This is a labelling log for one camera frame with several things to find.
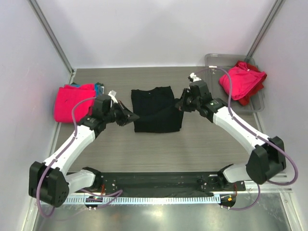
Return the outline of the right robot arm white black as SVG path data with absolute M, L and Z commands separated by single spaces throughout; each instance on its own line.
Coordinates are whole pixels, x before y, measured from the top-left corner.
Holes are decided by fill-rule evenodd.
M 191 82 L 188 88 L 184 88 L 176 108 L 183 112 L 198 111 L 200 116 L 234 137 L 250 155 L 247 163 L 230 164 L 218 172 L 217 185 L 220 189 L 228 190 L 235 182 L 244 180 L 263 184 L 286 168 L 284 155 L 273 147 L 276 145 L 284 149 L 283 141 L 258 132 L 237 117 L 225 101 L 212 98 L 204 81 Z

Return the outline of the black t shirt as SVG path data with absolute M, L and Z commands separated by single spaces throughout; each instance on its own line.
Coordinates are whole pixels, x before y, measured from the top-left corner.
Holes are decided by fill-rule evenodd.
M 175 107 L 179 99 L 170 86 L 152 90 L 132 90 L 133 113 L 140 118 L 134 122 L 136 133 L 172 133 L 180 131 L 183 112 Z

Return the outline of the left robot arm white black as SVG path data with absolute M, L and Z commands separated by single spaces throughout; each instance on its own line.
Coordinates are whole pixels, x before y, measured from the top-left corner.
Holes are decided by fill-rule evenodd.
M 29 195 L 37 203 L 44 202 L 60 207 L 68 195 L 82 189 L 97 192 L 102 188 L 102 173 L 91 167 L 79 172 L 68 171 L 83 150 L 96 140 L 107 124 L 123 127 L 139 119 L 111 93 L 93 98 L 90 111 L 79 121 L 74 121 L 74 132 L 62 146 L 43 162 L 34 162 L 29 169 Z

